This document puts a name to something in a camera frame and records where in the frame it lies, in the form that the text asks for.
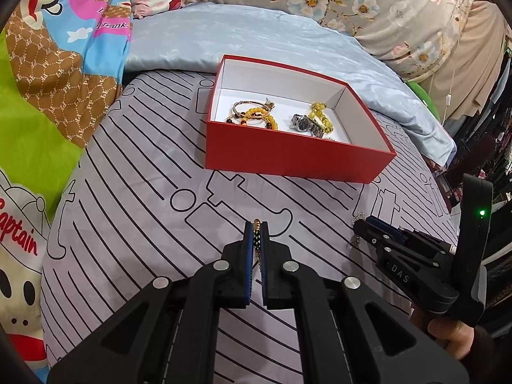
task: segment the green fabric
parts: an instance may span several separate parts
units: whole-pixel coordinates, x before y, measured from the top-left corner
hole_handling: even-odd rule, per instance
[[[46,115],[23,99],[12,74],[5,31],[0,34],[0,169],[45,202],[53,219],[83,150],[66,140]]]
[[[427,104],[428,110],[432,113],[434,117],[436,117],[437,121],[441,121],[441,118],[439,117],[439,113],[437,112],[437,108],[432,102],[432,99],[428,96],[428,93],[419,86],[416,82],[407,81],[407,86],[412,89],[412,91],[416,94],[416,96],[421,99],[421,101],[424,101],[424,103]]]

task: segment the hand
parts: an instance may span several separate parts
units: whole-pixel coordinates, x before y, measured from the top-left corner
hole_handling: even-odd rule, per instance
[[[431,319],[431,317],[414,305],[413,309],[411,323],[423,331],[428,331],[438,340],[446,341],[444,347],[450,355],[460,360],[469,354],[475,337],[475,330],[473,328],[460,322],[460,320],[453,320],[448,317]]]

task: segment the watch face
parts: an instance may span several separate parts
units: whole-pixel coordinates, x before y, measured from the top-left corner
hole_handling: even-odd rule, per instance
[[[308,117],[303,116],[297,122],[297,130],[299,130],[300,132],[306,132],[309,130],[309,124],[310,123]]]

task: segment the dark sleeve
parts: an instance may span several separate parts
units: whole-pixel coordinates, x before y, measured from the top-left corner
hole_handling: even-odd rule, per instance
[[[469,372],[471,383],[512,382],[512,330],[496,344],[483,328],[477,326],[471,350],[461,362]]]

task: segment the white cloud print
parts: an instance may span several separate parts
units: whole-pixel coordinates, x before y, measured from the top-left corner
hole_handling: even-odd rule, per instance
[[[89,33],[92,31],[92,28],[79,28],[76,32],[68,32],[68,43],[73,43],[75,40],[87,39],[89,37]]]

